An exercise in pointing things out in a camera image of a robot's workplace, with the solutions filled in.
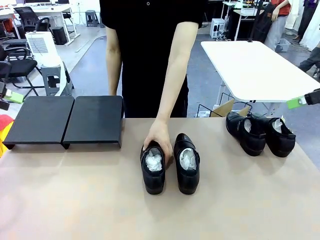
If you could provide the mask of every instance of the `black shirt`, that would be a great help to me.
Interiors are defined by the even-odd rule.
[[[119,40],[125,105],[158,112],[177,24],[195,22],[201,26],[206,2],[100,0],[102,22],[116,30]],[[188,92],[186,77],[177,103],[184,101]]]

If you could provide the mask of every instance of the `red shirt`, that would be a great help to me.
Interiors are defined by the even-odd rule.
[[[275,6],[278,6],[279,4],[283,3],[285,0],[271,0],[271,3]],[[287,16],[290,13],[291,5],[288,3],[284,7],[282,7],[279,11],[279,16]]]

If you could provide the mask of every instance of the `beige tabletop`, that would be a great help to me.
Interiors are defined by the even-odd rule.
[[[297,145],[288,158],[266,146],[248,156],[224,118],[172,119],[201,157],[194,195],[175,165],[149,195],[140,149],[152,119],[126,119],[122,149],[16,146],[0,159],[1,240],[319,240],[320,174]]]

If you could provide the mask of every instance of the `shoe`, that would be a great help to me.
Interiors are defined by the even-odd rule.
[[[271,152],[280,158],[286,158],[296,145],[296,135],[294,135],[285,125],[281,118],[267,118],[265,116],[252,116],[266,133],[266,143]],[[276,131],[273,123],[278,122],[280,132]]]
[[[147,156],[149,155],[150,151],[153,154],[157,154],[161,156],[161,165],[162,169],[158,171],[150,171],[147,167]],[[143,180],[145,184],[145,189],[149,194],[157,195],[162,193],[165,185],[165,154],[164,151],[161,149],[160,145],[152,141],[150,142],[149,146],[145,151],[143,151],[143,147],[141,149],[140,154],[140,161],[141,161],[141,169]]]
[[[266,133],[252,117],[231,111],[226,116],[226,129],[250,156],[259,156],[266,146]]]
[[[196,192],[200,180],[200,156],[196,151],[196,147],[186,134],[180,133],[176,137],[173,153],[179,190],[183,194],[192,195]]]

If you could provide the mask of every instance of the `pair of black shoes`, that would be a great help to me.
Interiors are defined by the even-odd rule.
[[[192,151],[195,159],[195,169],[184,169],[180,164],[180,157],[185,156],[186,151]],[[150,151],[153,154],[160,155],[162,169],[159,171],[150,171],[147,167],[146,158]],[[200,179],[200,156],[196,151],[196,147],[191,139],[184,133],[180,133],[174,144],[174,158],[176,165],[176,174],[178,179],[179,190],[183,194],[191,195],[197,190]],[[142,175],[145,184],[145,189],[149,194],[157,195],[162,193],[165,185],[166,169],[165,169],[165,154],[159,144],[152,141],[148,148],[140,154]]]
[[[281,133],[273,123],[282,123]],[[280,158],[287,157],[295,147],[296,135],[285,125],[281,118],[267,118],[264,116],[240,116],[236,112],[229,112],[226,116],[226,129],[239,142],[243,150],[250,156],[262,153],[266,143],[271,152]]]

